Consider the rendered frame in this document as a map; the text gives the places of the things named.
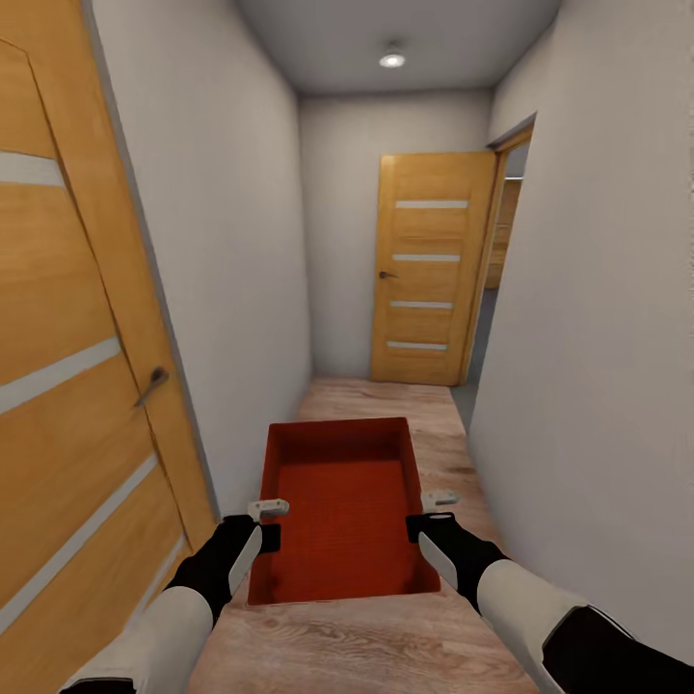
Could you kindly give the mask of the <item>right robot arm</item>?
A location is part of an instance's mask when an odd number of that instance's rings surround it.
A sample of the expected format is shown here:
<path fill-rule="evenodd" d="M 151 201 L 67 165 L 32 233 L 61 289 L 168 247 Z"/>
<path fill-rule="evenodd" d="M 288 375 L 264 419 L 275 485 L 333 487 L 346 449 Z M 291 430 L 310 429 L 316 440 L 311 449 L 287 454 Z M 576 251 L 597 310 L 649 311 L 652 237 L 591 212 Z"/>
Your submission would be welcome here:
<path fill-rule="evenodd" d="M 533 574 L 437 506 L 454 490 L 420 494 L 410 543 L 472 604 L 543 694 L 694 694 L 694 667 L 656 651 L 607 610 Z M 497 560 L 497 561 L 496 561 Z"/>

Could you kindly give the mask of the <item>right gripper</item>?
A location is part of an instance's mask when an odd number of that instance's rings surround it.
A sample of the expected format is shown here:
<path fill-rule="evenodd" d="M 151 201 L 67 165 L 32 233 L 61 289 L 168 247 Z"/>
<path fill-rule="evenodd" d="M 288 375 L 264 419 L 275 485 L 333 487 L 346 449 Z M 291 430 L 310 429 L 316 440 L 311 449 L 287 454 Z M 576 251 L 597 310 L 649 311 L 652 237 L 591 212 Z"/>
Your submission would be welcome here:
<path fill-rule="evenodd" d="M 419 531 L 425 527 L 429 514 L 420 516 L 406 516 L 406 525 L 410 543 L 418 543 Z"/>

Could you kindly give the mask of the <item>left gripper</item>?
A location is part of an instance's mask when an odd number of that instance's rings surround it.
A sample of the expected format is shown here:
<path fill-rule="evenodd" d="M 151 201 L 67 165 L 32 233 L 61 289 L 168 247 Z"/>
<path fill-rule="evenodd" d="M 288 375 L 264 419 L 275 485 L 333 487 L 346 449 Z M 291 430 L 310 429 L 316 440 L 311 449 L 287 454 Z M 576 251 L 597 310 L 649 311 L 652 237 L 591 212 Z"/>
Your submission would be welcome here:
<path fill-rule="evenodd" d="M 260 525 L 262 530 L 262 547 L 260 553 L 278 552 L 280 550 L 280 524 Z"/>

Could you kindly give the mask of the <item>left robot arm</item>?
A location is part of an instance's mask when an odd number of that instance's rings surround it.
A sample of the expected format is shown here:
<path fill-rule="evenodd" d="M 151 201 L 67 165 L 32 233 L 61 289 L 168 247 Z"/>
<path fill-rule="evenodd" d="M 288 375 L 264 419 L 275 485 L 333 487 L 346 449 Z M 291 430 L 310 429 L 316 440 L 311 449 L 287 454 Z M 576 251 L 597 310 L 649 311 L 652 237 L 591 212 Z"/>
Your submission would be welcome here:
<path fill-rule="evenodd" d="M 201 652 L 260 553 L 280 550 L 281 498 L 250 502 L 248 514 L 225 516 L 209 539 L 178 567 L 174 579 L 106 649 L 56 694 L 184 694 Z"/>

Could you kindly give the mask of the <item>storage box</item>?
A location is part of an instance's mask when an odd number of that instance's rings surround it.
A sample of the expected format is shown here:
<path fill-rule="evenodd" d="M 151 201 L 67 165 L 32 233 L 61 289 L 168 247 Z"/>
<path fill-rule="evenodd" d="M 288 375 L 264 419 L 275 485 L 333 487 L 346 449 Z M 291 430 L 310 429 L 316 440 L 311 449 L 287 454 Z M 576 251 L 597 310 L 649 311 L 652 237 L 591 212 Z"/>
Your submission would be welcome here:
<path fill-rule="evenodd" d="M 410 543 L 423 515 L 406 417 L 273 423 L 259 500 L 281 498 L 280 550 L 252 564 L 248 604 L 334 601 L 441 591 Z"/>

